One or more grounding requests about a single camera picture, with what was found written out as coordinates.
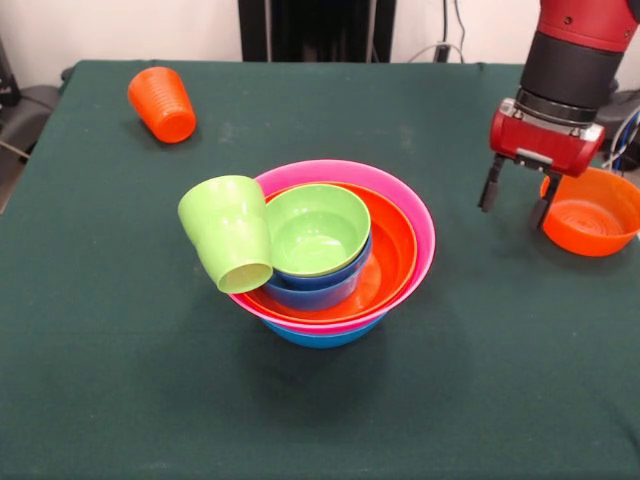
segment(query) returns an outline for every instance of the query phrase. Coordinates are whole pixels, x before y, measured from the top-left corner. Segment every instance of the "plastic bowl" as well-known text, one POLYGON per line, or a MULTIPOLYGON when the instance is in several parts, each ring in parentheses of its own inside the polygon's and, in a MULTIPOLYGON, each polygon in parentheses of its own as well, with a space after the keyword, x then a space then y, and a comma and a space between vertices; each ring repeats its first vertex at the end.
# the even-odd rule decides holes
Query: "plastic bowl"
MULTIPOLYGON (((544 195, 549 179, 540 187, 544 195)), ((640 232, 640 190, 600 168, 578 178, 564 177, 543 230, 561 248, 603 257, 622 250, 640 232)))
POLYGON ((367 206, 335 185, 292 188, 267 205, 273 267, 299 277, 335 272, 353 262, 371 231, 367 206))
MULTIPOLYGON (((362 258, 362 262, 360 262, 362 266, 369 259, 371 250, 372 237, 370 235, 362 254, 359 256, 362 258)), ((337 305, 351 295, 358 286, 361 273, 361 268, 354 270, 341 282, 317 290, 295 290, 277 275, 273 275, 262 287, 262 290, 275 302, 285 307, 303 311, 324 310, 337 305)))
MULTIPOLYGON (((266 198, 267 202, 269 202, 272 197, 278 195, 281 192, 282 191, 273 195, 268 195, 266 198)), ((288 285, 292 290, 319 290, 321 288, 336 285, 346 278, 352 276, 354 272, 360 270, 364 266, 364 263, 368 260, 369 254, 371 253, 369 245, 370 239, 371 235, 369 235, 367 243, 353 262, 333 273, 328 273, 326 275, 320 275, 317 277, 298 277, 296 275, 288 275, 284 272, 274 270, 273 276, 278 277, 284 285, 288 285)))
POLYGON ((418 255, 411 223, 385 197, 364 187, 342 185, 364 200, 372 219, 373 252, 362 269, 355 292, 338 305, 309 312, 280 305, 263 290, 254 290, 246 293, 253 307, 290 322, 341 323, 383 307, 407 284, 418 255))
POLYGON ((308 348, 335 348, 341 347, 348 343, 352 343, 359 339, 360 337, 369 333, 373 328, 380 323, 382 317, 384 315, 380 315, 375 318, 369 324, 351 330, 347 333, 337 333, 337 334, 329 334, 329 335, 309 335, 305 333, 295 332, 288 330, 279 325, 275 325, 271 322, 267 322, 265 320, 262 321, 267 327, 269 327, 272 331, 277 333, 279 336, 288 340, 296 345, 300 345, 301 347, 308 348))
POLYGON ((264 320, 302 333, 339 333, 362 327, 407 299, 426 277, 436 252, 436 232, 420 197, 398 178, 378 168, 348 160, 307 160, 283 165, 256 178, 265 195, 308 182, 347 182, 370 188, 395 203, 407 216, 418 242, 418 258, 411 280, 400 294, 379 310, 340 324, 303 325, 274 318, 251 306, 242 295, 231 299, 264 320))

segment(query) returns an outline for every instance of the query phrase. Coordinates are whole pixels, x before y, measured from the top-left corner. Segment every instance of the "pink bowl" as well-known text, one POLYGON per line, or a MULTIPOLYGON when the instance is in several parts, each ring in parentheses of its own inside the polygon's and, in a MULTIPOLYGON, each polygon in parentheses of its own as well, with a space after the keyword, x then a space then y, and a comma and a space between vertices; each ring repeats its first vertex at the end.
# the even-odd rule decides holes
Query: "pink bowl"
POLYGON ((307 160, 283 165, 256 177, 265 195, 308 182, 345 182, 370 188, 395 203, 407 216, 416 234, 418 259, 413 276, 394 301, 355 320, 339 324, 305 325, 270 317, 248 305, 238 295, 234 302, 254 315, 296 332, 307 334, 344 333, 371 323, 402 303, 424 280, 436 250, 436 232, 429 210, 420 197, 401 180, 378 168, 346 160, 307 160))

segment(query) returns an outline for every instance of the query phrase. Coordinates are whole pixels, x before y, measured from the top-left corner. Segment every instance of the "light blue bowl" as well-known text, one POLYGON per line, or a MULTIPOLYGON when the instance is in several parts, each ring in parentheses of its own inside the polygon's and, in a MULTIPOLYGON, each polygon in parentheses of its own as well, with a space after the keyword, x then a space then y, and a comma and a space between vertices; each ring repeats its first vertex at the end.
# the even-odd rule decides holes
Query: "light blue bowl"
POLYGON ((365 325, 364 327, 357 328, 347 333, 338 333, 332 335, 309 335, 306 333, 288 330, 266 320, 262 320, 262 323, 264 323, 267 327, 269 327, 285 340, 289 340, 291 343, 295 343, 296 345, 300 345, 301 347, 335 348, 354 342, 360 337, 366 335, 371 330, 373 330, 378 323, 380 323, 382 317, 384 317, 384 315, 380 315, 373 322, 365 325))
POLYGON ((369 232, 367 243, 365 243, 362 251, 358 254, 356 259, 346 267, 343 267, 336 272, 321 275, 319 277, 297 277, 274 269, 273 276, 281 280, 285 285, 289 285, 291 290, 319 290, 321 288, 330 287, 351 277, 354 272, 362 270, 362 267, 364 267, 364 264, 367 263, 367 260, 371 255, 372 248, 373 236, 371 235, 371 232, 369 232))

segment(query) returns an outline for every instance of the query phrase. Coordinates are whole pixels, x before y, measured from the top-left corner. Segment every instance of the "white wall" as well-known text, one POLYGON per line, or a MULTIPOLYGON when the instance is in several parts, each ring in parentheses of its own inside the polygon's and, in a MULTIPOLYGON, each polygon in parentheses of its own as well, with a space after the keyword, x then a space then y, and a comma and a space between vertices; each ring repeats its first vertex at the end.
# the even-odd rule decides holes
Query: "white wall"
POLYGON ((241 60, 237 0, 0 0, 21 87, 83 58, 241 60))
MULTIPOLYGON (((459 45, 453 0, 449 4, 450 43, 459 45)), ((467 35, 467 62, 524 63, 538 23, 540 0, 459 0, 460 15, 467 35)), ((442 39, 441 0, 397 0, 392 62, 406 62, 420 49, 442 39)), ((433 60, 433 50, 416 62, 433 60)), ((449 61, 457 61, 455 52, 449 61)), ((618 71, 623 88, 640 87, 640 31, 618 71)))
MULTIPOLYGON (((458 43, 452 0, 449 41, 458 43)), ((459 0, 468 62, 523 63, 539 0, 459 0)), ((392 61, 440 40, 441 0, 397 0, 392 61)), ((58 84, 82 58, 240 61, 237 0, 0 0, 0 36, 20 86, 58 84)), ((431 61, 433 50, 417 61, 431 61)), ((455 53, 450 61, 456 61, 455 53)), ((619 71, 640 87, 640 33, 619 71)))

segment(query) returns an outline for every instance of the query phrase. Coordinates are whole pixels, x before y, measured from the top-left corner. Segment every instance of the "stacked bowls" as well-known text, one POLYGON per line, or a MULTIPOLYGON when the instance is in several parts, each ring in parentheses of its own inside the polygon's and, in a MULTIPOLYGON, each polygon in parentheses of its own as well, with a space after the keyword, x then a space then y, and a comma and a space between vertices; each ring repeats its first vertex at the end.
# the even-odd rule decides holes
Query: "stacked bowls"
POLYGON ((357 162, 309 160, 256 181, 266 199, 273 276, 230 297, 286 340, 311 348, 353 342, 429 271, 431 215, 391 174, 357 162))

